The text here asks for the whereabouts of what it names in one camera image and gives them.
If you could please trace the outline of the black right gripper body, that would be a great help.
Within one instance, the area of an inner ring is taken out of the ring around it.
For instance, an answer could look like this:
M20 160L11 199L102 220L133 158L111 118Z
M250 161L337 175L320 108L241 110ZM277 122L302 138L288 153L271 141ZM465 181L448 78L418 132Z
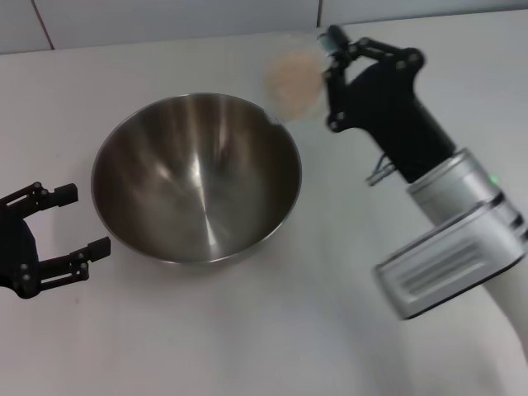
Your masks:
M342 128L367 132L406 182L415 182L455 152L453 141L415 95L415 77L424 63L422 58L385 59L346 88Z

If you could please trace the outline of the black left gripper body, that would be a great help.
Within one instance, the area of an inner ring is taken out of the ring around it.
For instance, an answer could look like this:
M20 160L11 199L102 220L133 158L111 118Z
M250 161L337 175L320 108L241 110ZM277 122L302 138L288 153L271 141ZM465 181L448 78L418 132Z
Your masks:
M38 295L35 238L18 214L1 212L1 287L21 299Z

